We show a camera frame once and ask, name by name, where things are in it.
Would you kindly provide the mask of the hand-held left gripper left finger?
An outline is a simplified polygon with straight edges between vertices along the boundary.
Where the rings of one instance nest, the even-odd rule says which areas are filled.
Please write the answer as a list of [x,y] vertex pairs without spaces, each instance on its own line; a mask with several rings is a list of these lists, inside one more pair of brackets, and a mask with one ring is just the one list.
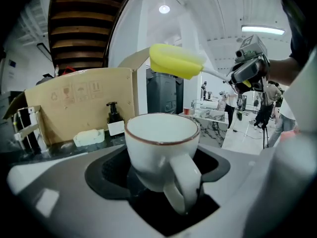
[[94,160],[123,150],[113,146],[53,161],[17,165],[6,181],[11,192],[54,235],[63,238],[157,238],[158,232],[127,201],[106,200],[85,181]]

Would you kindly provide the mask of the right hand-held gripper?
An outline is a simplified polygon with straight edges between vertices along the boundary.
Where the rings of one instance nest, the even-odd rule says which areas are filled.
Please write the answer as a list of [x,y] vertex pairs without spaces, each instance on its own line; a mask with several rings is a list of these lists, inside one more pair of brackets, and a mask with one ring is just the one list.
[[267,85],[269,68],[267,49],[261,39],[257,35],[244,39],[236,51],[235,65],[232,68],[231,81],[235,83],[235,91],[263,92]]

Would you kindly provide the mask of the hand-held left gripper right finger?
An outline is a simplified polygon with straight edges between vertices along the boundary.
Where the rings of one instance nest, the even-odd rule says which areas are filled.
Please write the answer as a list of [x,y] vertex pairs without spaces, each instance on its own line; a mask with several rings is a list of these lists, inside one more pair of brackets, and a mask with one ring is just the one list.
[[261,190],[271,159],[272,149],[259,155],[202,146],[229,161],[229,172],[216,182],[205,182],[207,193],[220,208],[193,226],[195,238],[241,238],[247,216]]

